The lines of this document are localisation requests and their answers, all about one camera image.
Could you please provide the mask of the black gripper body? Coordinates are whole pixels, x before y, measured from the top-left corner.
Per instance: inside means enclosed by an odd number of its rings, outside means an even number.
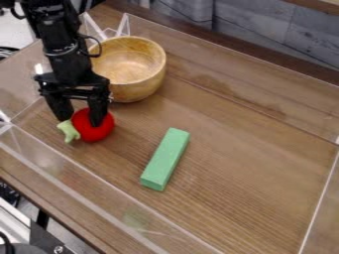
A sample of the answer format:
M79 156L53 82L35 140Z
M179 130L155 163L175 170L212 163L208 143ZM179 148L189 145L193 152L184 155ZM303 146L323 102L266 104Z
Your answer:
M108 78L92 70L91 54L85 49L44 50L52 70L36 74L40 94L48 101L108 100Z

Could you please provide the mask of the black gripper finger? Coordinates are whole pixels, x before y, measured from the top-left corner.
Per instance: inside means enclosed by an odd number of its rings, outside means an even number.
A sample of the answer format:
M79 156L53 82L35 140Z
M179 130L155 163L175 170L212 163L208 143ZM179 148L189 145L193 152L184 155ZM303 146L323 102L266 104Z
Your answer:
M88 105L88 118L93 127L97 127L107 114L108 97L107 96L91 96L87 100Z
M59 121L69 120L75 113L71 101L57 94L47 95L45 100Z

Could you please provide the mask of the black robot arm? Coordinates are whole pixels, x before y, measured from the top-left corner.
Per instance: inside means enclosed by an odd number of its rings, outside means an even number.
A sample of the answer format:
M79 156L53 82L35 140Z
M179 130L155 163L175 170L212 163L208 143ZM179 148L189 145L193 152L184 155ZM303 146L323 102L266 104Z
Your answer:
M107 115L109 80L92 71L89 59L100 53L88 52L85 40L93 37L80 32L83 23L71 0L3 0L0 6L28 21L43 42L52 71L36 74L33 80L56 118L69 120L75 114L72 99L85 100L88 121L97 127Z

